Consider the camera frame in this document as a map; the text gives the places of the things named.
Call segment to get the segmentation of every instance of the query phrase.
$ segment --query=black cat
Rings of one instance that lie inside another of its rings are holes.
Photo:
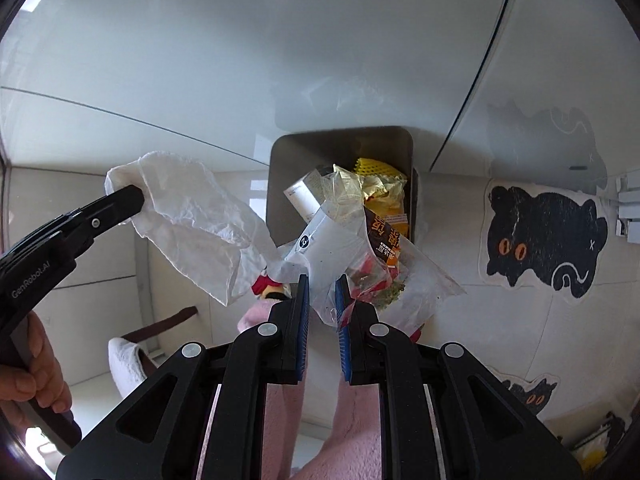
[[[551,393],[556,389],[558,383],[549,384],[546,379],[542,379],[532,389],[525,390],[519,384],[511,384],[510,380],[504,380],[502,385],[505,386],[513,395],[522,402],[531,413],[538,416],[538,413],[549,403]]]
[[[597,218],[593,200],[578,205],[559,193],[532,197],[503,186],[494,187],[489,200],[495,211],[487,236],[489,276],[497,272],[515,286],[532,269],[555,290],[568,286],[574,298],[589,290],[607,242],[607,220]]]

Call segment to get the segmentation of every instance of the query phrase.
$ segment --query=black cat mat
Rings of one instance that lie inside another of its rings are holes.
[[[491,285],[548,287],[568,303],[591,288],[607,242],[600,199],[580,192],[491,180],[479,272]]]

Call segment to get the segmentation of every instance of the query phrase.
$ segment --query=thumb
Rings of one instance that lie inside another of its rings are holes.
[[[36,379],[18,368],[0,365],[0,400],[33,399],[36,394]]]

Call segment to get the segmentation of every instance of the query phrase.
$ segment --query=white fluffy cloth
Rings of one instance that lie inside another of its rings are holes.
[[[109,368],[111,377],[124,399],[146,379],[138,352],[142,347],[121,337],[109,341]]]

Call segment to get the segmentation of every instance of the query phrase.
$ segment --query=cat ear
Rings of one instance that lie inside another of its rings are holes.
[[[489,193],[491,208],[496,213],[508,212],[513,207],[515,200],[511,189],[507,190],[503,186],[496,186]]]

